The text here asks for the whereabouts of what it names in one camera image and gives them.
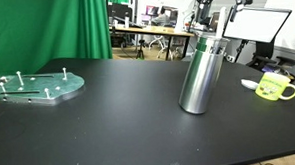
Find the stainless steel flask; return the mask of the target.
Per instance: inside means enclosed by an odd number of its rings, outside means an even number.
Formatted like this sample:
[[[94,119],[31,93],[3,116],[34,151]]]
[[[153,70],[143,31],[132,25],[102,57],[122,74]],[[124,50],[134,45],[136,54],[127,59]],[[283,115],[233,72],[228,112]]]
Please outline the stainless steel flask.
[[[178,101],[186,112],[203,114],[208,110],[228,42],[213,36],[199,38]]]

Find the wooden desk in background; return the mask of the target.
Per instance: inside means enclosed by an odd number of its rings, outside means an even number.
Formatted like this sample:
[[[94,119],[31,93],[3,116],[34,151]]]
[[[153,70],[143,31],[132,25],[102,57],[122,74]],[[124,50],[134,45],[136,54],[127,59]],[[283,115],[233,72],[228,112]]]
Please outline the wooden desk in background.
[[[129,27],[129,28],[115,28],[115,27],[109,27],[109,30],[111,32],[117,32],[117,33],[130,33],[130,34],[141,34],[141,35],[162,35],[169,38],[168,46],[171,45],[172,38],[173,37],[183,37],[186,39],[184,49],[182,52],[182,57],[185,57],[185,54],[187,52],[188,44],[190,37],[193,37],[193,33],[188,33],[184,31],[176,31],[173,27],[161,27],[161,26],[147,26],[146,28],[135,28],[135,27]],[[165,59],[168,60],[169,50],[170,47],[167,48]]]

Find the white oval object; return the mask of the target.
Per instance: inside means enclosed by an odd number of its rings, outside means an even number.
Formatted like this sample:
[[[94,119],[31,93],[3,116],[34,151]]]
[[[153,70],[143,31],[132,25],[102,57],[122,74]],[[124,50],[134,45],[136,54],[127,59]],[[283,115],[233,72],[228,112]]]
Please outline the white oval object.
[[[242,86],[245,86],[246,88],[251,89],[251,90],[256,90],[258,87],[258,83],[254,82],[252,80],[247,80],[247,79],[242,79],[241,84],[242,84]]]

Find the green metal jig plate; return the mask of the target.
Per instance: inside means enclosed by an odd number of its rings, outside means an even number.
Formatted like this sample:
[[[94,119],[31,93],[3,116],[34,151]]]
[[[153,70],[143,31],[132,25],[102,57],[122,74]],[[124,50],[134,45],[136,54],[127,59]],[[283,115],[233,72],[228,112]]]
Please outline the green metal jig plate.
[[[69,100],[84,89],[84,79],[67,72],[15,75],[0,77],[0,102],[57,105]]]

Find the yellow green mug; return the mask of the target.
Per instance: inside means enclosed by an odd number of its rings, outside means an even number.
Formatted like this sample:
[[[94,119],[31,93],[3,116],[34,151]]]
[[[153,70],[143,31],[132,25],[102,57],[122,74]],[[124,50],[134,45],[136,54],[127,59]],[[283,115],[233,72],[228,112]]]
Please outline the yellow green mug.
[[[291,87],[293,93],[289,96],[284,96],[283,93],[287,87]],[[286,101],[295,96],[295,85],[292,84],[291,80],[286,76],[273,72],[264,72],[255,90],[255,94],[271,101]]]

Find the white board on stand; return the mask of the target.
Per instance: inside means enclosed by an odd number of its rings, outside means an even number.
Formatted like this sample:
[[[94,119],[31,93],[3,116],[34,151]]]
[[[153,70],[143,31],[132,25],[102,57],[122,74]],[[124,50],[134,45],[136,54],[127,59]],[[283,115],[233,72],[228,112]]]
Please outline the white board on stand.
[[[289,9],[244,7],[231,12],[223,35],[255,42],[271,42],[291,15]]]

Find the green screen curtain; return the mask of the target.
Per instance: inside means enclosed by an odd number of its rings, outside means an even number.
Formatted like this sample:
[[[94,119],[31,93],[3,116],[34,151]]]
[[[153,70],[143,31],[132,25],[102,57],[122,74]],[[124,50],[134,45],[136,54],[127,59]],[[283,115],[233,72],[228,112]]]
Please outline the green screen curtain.
[[[112,57],[105,0],[0,0],[0,77],[56,58]]]

